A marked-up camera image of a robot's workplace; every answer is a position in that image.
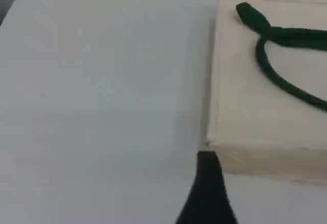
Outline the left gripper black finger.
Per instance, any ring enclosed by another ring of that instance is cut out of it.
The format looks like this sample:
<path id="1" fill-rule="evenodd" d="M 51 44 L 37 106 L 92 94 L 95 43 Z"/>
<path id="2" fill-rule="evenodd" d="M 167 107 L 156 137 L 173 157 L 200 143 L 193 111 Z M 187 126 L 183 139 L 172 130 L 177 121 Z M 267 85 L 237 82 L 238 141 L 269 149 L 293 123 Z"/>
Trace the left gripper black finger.
<path id="1" fill-rule="evenodd" d="M 213 151 L 199 151 L 195 179 L 176 223 L 237 222 L 218 156 Z"/>

